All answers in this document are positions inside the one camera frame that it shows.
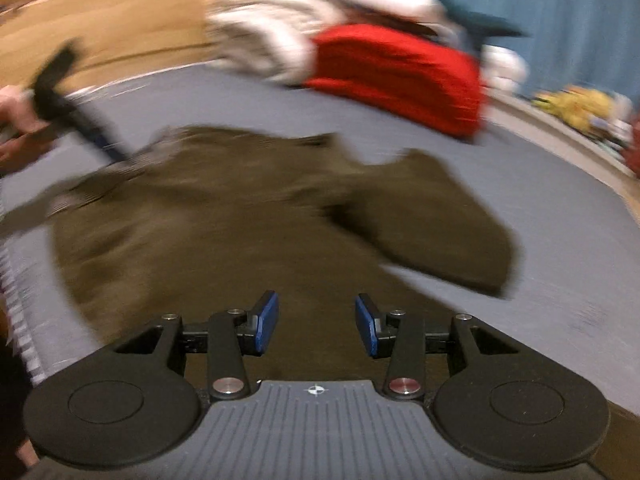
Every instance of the brown cloth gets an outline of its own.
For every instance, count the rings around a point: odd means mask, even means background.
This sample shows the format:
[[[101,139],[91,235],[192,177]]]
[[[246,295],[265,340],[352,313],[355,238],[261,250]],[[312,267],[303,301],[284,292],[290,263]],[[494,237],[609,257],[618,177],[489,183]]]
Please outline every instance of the brown cloth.
[[[334,134],[204,126],[150,149],[164,155],[141,154],[151,162],[123,166],[119,183],[113,166],[90,176],[52,216],[63,279],[105,341],[166,312],[193,322],[250,308],[273,289],[280,322],[266,355],[247,360],[254,378],[377,378],[354,323],[358,293],[445,329],[453,314],[381,264],[492,294],[508,278],[510,235],[425,153],[366,166]]]
[[[209,0],[48,0],[0,25],[0,86],[28,86],[69,40],[83,56],[65,89],[75,90],[210,59]]]

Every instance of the red cloth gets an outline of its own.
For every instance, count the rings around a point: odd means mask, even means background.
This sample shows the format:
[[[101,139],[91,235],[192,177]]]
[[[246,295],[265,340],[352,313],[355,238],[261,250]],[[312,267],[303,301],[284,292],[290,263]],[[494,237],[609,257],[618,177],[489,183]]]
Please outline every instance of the red cloth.
[[[316,74],[307,86],[453,137],[478,130],[482,91],[471,56],[377,25],[340,25],[314,41]]]
[[[634,138],[629,149],[623,152],[625,164],[640,177],[640,114],[632,121]]]

